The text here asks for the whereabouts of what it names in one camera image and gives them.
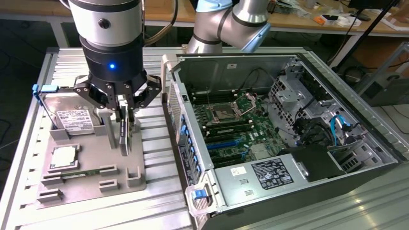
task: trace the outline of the motherboard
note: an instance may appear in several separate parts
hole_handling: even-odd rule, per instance
[[[216,168],[273,157],[287,148],[256,93],[201,94],[193,111]]]

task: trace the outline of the warning label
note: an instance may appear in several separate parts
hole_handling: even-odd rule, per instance
[[[265,190],[295,182],[280,158],[252,164],[252,167]]]
[[[92,120],[87,109],[58,111],[58,115],[67,131],[94,129]]]

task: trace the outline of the psu label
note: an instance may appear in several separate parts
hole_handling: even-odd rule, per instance
[[[280,158],[252,164],[252,167],[265,190],[295,182]]]

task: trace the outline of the blue led light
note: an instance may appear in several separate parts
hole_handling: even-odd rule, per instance
[[[108,65],[108,67],[110,67],[110,69],[115,69],[115,68],[116,68],[116,65],[115,65],[114,63],[111,63],[111,64]]]

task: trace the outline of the metal workbench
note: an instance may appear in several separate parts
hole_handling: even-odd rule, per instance
[[[163,54],[181,52],[179,47],[145,48],[148,74],[160,75]],[[38,83],[71,85],[74,78],[87,71],[82,49],[66,48],[59,53],[47,54]],[[160,99],[156,98],[138,114],[143,129],[147,189],[36,209],[32,202],[51,127],[50,119],[43,115],[43,108],[34,99],[0,202],[0,229],[192,229]],[[408,194],[409,166],[403,165],[349,194],[243,229],[408,229]]]

